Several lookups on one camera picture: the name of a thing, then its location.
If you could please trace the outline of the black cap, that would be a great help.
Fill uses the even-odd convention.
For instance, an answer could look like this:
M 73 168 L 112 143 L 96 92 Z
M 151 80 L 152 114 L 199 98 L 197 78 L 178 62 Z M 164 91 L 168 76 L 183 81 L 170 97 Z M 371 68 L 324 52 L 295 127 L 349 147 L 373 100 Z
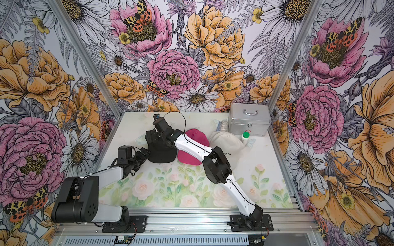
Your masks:
M 150 162 L 166 164 L 173 162 L 177 157 L 177 149 L 167 146 L 165 141 L 159 138 L 159 133 L 156 130 L 146 131 L 145 139 L 148 144 L 148 160 Z

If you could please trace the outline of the pink cap back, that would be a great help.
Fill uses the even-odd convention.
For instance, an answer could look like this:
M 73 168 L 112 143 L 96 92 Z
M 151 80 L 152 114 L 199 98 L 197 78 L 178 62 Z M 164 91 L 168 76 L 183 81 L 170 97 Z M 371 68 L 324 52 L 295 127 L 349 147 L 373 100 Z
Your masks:
M 190 129 L 186 134 L 181 134 L 174 142 L 178 149 L 178 161 L 184 164 L 198 166 L 202 163 L 204 156 L 210 151 L 206 135 L 198 129 Z

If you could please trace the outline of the white Colorado cap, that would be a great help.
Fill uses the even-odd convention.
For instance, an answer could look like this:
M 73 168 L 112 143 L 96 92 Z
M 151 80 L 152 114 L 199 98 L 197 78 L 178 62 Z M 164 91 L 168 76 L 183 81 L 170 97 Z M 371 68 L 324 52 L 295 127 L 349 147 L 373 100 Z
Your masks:
M 212 133 L 209 139 L 210 147 L 219 147 L 227 158 L 240 158 L 245 145 L 232 133 L 218 131 Z

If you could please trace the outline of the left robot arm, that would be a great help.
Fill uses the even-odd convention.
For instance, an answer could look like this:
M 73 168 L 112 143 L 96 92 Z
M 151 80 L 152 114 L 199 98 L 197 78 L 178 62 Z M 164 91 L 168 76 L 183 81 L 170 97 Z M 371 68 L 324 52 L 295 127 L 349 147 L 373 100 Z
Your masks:
M 99 190 L 129 175 L 135 175 L 149 157 L 148 149 L 121 146 L 118 148 L 117 158 L 106 169 L 85 176 L 66 178 L 51 213 L 52 221 L 128 224 L 128 209 L 99 202 Z

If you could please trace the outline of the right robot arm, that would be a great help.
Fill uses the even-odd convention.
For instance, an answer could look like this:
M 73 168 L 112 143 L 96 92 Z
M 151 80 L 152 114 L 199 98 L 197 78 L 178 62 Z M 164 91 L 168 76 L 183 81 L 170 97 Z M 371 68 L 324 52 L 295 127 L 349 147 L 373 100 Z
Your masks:
M 189 138 L 179 129 L 172 129 L 164 117 L 159 114 L 153 116 L 154 132 L 158 139 L 154 142 L 167 147 L 184 151 L 196 158 L 203 165 L 206 177 L 214 184 L 220 185 L 236 203 L 244 225 L 250 231 L 257 231 L 262 225 L 263 209 L 254 203 L 237 183 L 230 163 L 220 147 L 207 147 Z

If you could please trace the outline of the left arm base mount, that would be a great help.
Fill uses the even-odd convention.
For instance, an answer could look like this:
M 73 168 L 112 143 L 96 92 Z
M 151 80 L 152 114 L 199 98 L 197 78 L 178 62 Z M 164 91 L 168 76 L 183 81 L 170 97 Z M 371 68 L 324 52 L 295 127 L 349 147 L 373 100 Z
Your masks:
M 122 215 L 117 222 L 105 222 L 102 233 L 144 233 L 147 226 L 148 216 L 145 215 Z

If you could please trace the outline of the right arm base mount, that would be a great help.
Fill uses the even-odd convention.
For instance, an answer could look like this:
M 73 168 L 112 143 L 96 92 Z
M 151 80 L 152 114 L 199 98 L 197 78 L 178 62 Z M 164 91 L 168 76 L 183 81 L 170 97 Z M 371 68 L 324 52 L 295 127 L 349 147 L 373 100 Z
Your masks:
M 260 219 L 254 220 L 253 218 L 244 215 L 230 215 L 230 221 L 227 225 L 231 227 L 232 232 L 272 232 L 274 230 L 271 216 L 263 214 Z

